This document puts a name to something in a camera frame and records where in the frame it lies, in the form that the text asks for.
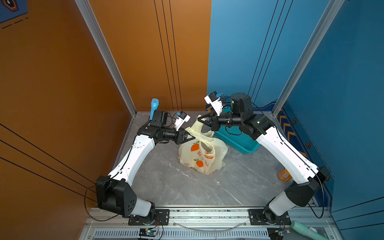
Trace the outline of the yellow printed plastic bag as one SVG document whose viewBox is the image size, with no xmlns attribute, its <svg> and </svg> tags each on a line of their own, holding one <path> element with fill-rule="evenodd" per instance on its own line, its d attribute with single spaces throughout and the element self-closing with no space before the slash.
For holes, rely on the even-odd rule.
<svg viewBox="0 0 384 240">
<path fill-rule="evenodd" d="M 213 131 L 202 132 L 203 124 L 199 121 L 186 128 L 186 131 L 196 139 L 181 144 L 179 148 L 180 164 L 210 175 L 226 166 L 224 158 L 228 153 L 227 145 L 214 137 Z"/>
</svg>

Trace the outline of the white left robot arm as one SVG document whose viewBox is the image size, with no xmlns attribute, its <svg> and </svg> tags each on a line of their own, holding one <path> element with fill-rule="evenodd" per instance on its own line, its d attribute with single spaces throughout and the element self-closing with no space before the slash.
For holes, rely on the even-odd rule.
<svg viewBox="0 0 384 240">
<path fill-rule="evenodd" d="M 98 208 L 124 218 L 136 216 L 148 221 L 155 219 L 155 204 L 137 197 L 132 189 L 134 178 L 147 155 L 156 144 L 170 141 L 184 144 L 194 137 L 182 128 L 190 116 L 177 113 L 173 126 L 167 125 L 169 113 L 155 110 L 152 117 L 139 128 L 133 144 L 121 162 L 107 175 L 96 181 Z"/>
</svg>

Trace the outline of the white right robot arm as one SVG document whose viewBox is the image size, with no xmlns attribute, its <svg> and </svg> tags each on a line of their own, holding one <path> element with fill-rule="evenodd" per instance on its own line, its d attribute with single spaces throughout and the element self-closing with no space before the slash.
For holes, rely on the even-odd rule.
<svg viewBox="0 0 384 240">
<path fill-rule="evenodd" d="M 199 117 L 198 121 L 214 132 L 221 127 L 238 127 L 242 134 L 266 148 L 292 176 L 293 183 L 264 207 L 265 222 L 276 224 L 292 208 L 306 207 L 318 191 L 324 190 L 323 184 L 330 175 L 327 168 L 319 168 L 295 149 L 264 113 L 255 114 L 247 94 L 231 95 L 229 112 L 224 111 L 224 100 L 225 97 L 217 92 L 205 96 L 205 102 L 213 110 Z"/>
</svg>

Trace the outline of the teal perforated plastic basket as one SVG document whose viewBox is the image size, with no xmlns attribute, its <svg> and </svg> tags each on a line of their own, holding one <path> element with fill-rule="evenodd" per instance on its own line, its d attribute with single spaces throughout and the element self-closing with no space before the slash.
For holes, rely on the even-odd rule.
<svg viewBox="0 0 384 240">
<path fill-rule="evenodd" d="M 214 136 L 243 155 L 255 152 L 260 146 L 257 141 L 242 133 L 239 127 L 221 127 L 219 131 L 214 133 Z"/>
</svg>

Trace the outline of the orange soda can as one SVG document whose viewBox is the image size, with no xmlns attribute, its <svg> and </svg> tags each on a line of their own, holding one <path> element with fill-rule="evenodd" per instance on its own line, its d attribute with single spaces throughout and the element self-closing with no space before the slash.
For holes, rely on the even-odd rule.
<svg viewBox="0 0 384 240">
<path fill-rule="evenodd" d="M 282 181 L 282 182 L 288 182 L 289 180 L 292 179 L 292 176 L 291 174 L 289 173 L 289 171 L 285 168 L 283 168 L 279 173 L 278 173 L 278 178 Z"/>
</svg>

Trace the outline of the left green circuit board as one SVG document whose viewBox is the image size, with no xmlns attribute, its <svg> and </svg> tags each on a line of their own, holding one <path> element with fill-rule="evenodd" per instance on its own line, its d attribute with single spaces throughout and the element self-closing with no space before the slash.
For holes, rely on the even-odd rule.
<svg viewBox="0 0 384 240">
<path fill-rule="evenodd" d="M 139 238 L 155 238 L 158 235 L 158 231 L 154 229 L 140 229 Z"/>
</svg>

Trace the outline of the green circuit board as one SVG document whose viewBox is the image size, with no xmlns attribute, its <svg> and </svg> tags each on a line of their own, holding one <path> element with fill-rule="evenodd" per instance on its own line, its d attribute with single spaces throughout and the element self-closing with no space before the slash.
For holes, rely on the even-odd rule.
<svg viewBox="0 0 384 240">
<path fill-rule="evenodd" d="M 139 238 L 155 238 L 158 235 L 158 231 L 154 229 L 140 229 Z"/>
<path fill-rule="evenodd" d="M 268 235 L 271 240 L 283 240 L 284 236 L 289 234 L 290 231 L 287 229 L 272 229 L 268 228 Z"/>
</svg>

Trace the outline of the right green circuit board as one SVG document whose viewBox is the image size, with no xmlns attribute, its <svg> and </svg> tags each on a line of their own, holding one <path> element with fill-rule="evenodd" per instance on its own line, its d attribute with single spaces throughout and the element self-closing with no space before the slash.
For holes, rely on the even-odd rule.
<svg viewBox="0 0 384 240">
<path fill-rule="evenodd" d="M 268 235 L 271 240 L 283 240 L 284 236 L 289 234 L 290 231 L 287 229 L 272 229 L 268 228 Z"/>
</svg>

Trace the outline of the mint green tube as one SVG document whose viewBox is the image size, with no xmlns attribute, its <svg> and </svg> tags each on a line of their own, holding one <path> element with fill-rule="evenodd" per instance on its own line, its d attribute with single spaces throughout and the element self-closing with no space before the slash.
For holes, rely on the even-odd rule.
<svg viewBox="0 0 384 240">
<path fill-rule="evenodd" d="M 297 221 L 292 221 L 291 228 L 297 233 L 306 236 L 312 240 L 328 240 L 324 236 L 310 230 L 308 227 Z"/>
</svg>

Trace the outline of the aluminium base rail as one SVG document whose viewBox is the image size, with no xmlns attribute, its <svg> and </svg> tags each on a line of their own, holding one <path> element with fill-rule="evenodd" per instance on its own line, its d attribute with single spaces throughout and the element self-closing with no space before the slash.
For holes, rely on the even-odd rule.
<svg viewBox="0 0 384 240">
<path fill-rule="evenodd" d="M 122 218 L 93 208 L 81 240 L 270 240 L 268 228 L 287 229 L 283 240 L 308 240 L 291 228 L 297 221 L 328 240 L 343 239 L 331 214 L 321 208 L 295 207 L 276 224 L 262 218 L 261 207 L 161 206 L 157 218 L 144 224 L 137 217 Z M 139 238 L 140 229 L 158 231 L 155 238 Z"/>
</svg>

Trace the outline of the aluminium left corner post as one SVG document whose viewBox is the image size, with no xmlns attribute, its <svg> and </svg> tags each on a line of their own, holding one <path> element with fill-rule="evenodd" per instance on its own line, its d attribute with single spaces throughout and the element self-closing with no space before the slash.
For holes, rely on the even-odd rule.
<svg viewBox="0 0 384 240">
<path fill-rule="evenodd" d="M 103 31 L 98 23 L 96 15 L 92 9 L 92 6 L 89 1 L 86 0 L 75 0 L 75 3 L 78 6 L 78 9 L 81 12 L 83 19 L 86 22 L 86 25 L 101 53 L 106 66 L 108 67 L 111 76 L 130 112 L 130 114 L 135 117 L 137 115 L 137 109 L 134 105 L 134 102 L 130 96 L 130 93 L 127 89 L 127 86 L 123 80 L 121 72 L 117 66 L 117 63 L 113 57 L 113 54 L 109 48 L 107 40 L 103 34 Z"/>
</svg>

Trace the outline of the aluminium corner post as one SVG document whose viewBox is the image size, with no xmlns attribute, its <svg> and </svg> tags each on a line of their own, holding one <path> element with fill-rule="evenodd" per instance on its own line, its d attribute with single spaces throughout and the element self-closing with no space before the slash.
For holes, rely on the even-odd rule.
<svg viewBox="0 0 384 240">
<path fill-rule="evenodd" d="M 101 53 L 106 66 L 108 67 L 111 76 L 130 112 L 130 114 L 135 117 L 137 115 L 137 109 L 134 105 L 134 102 L 130 96 L 130 93 L 127 89 L 127 86 L 123 80 L 121 72 L 117 66 L 117 63 L 113 57 L 113 54 L 109 48 L 107 40 L 103 34 L 103 31 L 98 23 L 96 15 L 92 9 L 92 6 L 89 1 L 86 0 L 75 0 L 75 3 L 78 6 L 78 9 L 81 12 L 83 19 L 86 22 L 86 25 Z"/>
<path fill-rule="evenodd" d="M 274 117 L 278 116 L 280 110 L 283 108 L 284 103 L 288 100 L 288 97 L 290 96 L 295 85 L 299 81 L 301 75 L 303 74 L 305 68 L 310 62 L 313 54 L 317 50 L 319 44 L 327 33 L 329 27 L 331 26 L 344 2 L 344 0 L 331 0 L 327 4 L 326 9 L 324 10 L 298 62 L 296 63 L 290 77 L 288 78 L 278 100 L 276 101 L 276 104 L 272 110 L 272 115 Z"/>
</svg>

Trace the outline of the aluminium right corner post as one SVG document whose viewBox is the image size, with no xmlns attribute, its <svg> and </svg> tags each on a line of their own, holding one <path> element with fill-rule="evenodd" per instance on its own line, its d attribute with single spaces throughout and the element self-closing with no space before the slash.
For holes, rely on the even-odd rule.
<svg viewBox="0 0 384 240">
<path fill-rule="evenodd" d="M 290 96 L 295 85 L 299 81 L 301 75 L 303 74 L 305 68 L 310 62 L 313 54 L 317 50 L 319 44 L 327 33 L 329 27 L 331 26 L 344 2 L 344 0 L 331 0 L 327 4 L 326 9 L 324 10 L 298 62 L 296 63 L 290 77 L 288 78 L 278 100 L 276 101 L 276 104 L 272 110 L 272 115 L 274 117 L 278 116 L 280 110 L 283 108 L 284 103 L 288 100 L 288 97 Z"/>
</svg>

